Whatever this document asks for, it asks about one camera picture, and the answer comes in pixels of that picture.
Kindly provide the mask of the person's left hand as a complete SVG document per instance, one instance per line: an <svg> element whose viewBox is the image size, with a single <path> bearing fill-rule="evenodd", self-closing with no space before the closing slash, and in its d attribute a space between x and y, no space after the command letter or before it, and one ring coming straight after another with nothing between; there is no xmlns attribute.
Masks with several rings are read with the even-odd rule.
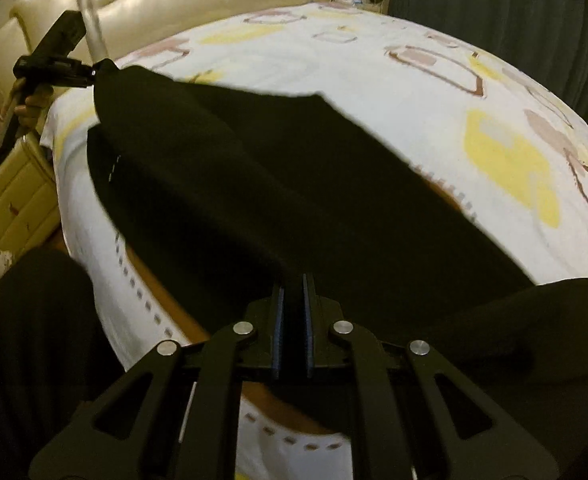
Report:
<svg viewBox="0 0 588 480"><path fill-rule="evenodd" d="M0 108L0 131L7 124L9 114L18 119L20 126L27 130L34 130L41 113L49 106L53 96L51 86L38 86L29 94L23 92L26 79L17 79L9 93L6 102Z"/></svg>

